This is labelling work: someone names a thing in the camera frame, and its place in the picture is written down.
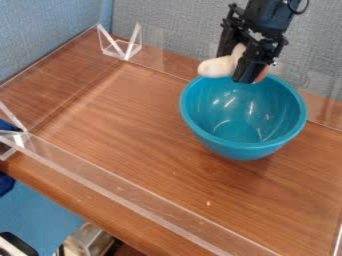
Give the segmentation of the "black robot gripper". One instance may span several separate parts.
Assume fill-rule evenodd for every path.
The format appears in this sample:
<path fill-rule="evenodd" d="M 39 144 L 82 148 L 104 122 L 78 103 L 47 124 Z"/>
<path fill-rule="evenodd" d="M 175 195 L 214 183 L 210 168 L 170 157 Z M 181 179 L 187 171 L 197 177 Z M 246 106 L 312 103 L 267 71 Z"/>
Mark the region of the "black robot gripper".
<path fill-rule="evenodd" d="M 262 80 L 261 74 L 289 44 L 285 33 L 301 14 L 299 6 L 301 0 L 249 0 L 245 8 L 237 3 L 229 5 L 217 56 L 233 53 L 235 82 L 251 84 Z"/>

